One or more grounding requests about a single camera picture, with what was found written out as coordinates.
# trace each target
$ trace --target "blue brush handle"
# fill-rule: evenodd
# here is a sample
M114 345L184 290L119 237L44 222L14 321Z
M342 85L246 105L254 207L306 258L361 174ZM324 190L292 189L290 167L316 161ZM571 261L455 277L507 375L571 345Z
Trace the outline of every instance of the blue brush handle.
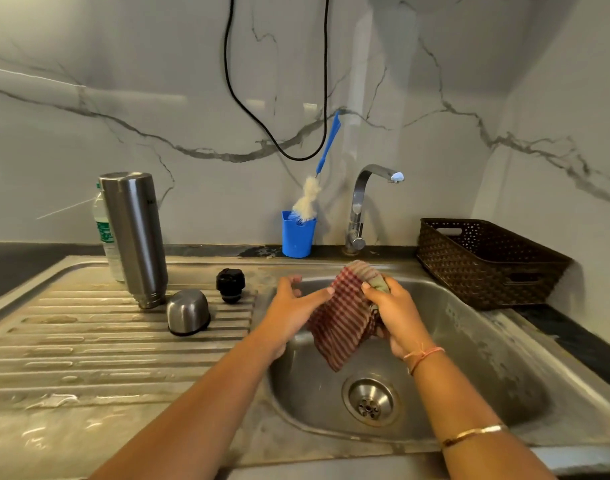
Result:
M323 165L325 165L325 159L327 158L327 152L329 151L329 147L332 146L332 143L334 142L334 138L336 137L336 133L338 133L339 129L341 129L341 120L338 119L338 111L337 111L334 115L334 120L332 121L332 129L330 129L330 131L329 131L329 137L327 137L327 144L325 145L325 151L323 151L323 156L320 159L320 161L318 162L318 165L316 167L316 176L318 176L320 171L323 169Z

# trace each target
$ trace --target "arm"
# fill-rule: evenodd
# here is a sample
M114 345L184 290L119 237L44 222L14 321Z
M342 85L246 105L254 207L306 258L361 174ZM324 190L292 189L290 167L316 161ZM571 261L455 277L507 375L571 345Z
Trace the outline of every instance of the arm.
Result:
M261 324L89 480L213 479L269 364L333 293L297 298L297 281L281 278Z
M403 358L410 352L435 347L409 293L392 278L386 278L391 294L363 284L365 296L379 306L388 329L392 352ZM417 360L406 360L411 369ZM414 379L440 442L472 428L485 428L501 420L474 386L443 352L423 359ZM450 476L456 480L553 480L541 460L508 431L472 436L443 449Z

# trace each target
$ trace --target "bracelet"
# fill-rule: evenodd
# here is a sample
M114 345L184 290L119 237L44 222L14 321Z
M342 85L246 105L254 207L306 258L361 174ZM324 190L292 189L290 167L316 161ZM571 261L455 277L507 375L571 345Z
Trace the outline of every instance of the bracelet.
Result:
M484 435L485 433L497 433L498 431L506 431L508 428L503 423L495 424L493 426L488 426L486 428L474 428L468 429L467 431L463 431L453 438L448 438L443 441L443 448L449 448L450 446L454 446L456 443L460 443L467 438L471 438L472 436Z
M418 360L415 362L411 369L408 369L409 375L412 376L414 374L414 371L418 367L418 364L420 364L423 359L425 359L428 355L433 354L434 352L445 352L445 349L442 347L432 347L431 349L423 350L421 344L421 352L412 352L405 355L405 357L403 357L403 360L405 360L407 357L411 357L412 355L418 355Z

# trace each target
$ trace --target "ridged drainboard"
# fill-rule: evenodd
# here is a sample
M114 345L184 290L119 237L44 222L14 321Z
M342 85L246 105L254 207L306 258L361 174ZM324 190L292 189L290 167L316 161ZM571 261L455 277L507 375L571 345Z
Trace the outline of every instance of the ridged drainboard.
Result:
M38 295L0 333L0 409L173 401L249 332L255 291L227 305L201 289L212 322L184 338L164 306L143 312L118 283Z

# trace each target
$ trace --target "stainless steel bottle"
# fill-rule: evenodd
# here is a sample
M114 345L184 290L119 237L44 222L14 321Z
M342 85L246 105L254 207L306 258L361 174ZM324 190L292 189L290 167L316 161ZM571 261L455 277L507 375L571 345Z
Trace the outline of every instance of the stainless steel bottle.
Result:
M141 308L158 306L165 298L167 267L154 180L136 171L106 173L99 180L127 290Z

